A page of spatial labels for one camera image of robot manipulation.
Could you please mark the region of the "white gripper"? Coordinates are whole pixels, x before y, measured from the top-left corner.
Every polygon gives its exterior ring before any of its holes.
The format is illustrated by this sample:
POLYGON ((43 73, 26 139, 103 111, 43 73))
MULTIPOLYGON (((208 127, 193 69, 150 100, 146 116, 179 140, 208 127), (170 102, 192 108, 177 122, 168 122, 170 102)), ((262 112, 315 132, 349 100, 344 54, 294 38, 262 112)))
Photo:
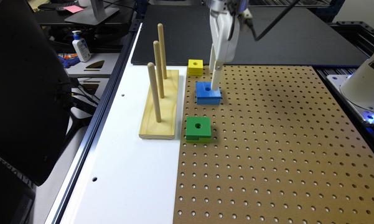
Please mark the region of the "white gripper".
POLYGON ((240 22, 229 11, 222 13, 213 9, 210 10, 209 21, 212 35, 209 61, 209 70, 212 72, 211 89, 217 91, 223 64, 234 59, 240 33, 240 22))

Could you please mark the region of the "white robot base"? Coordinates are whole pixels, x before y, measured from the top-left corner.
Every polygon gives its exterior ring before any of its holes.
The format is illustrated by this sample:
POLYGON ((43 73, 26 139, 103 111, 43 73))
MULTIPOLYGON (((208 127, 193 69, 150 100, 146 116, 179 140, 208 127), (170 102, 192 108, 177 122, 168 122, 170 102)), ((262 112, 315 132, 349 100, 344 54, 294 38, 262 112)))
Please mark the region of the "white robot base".
POLYGON ((353 74, 327 79, 364 123, 374 124, 374 53, 353 74))

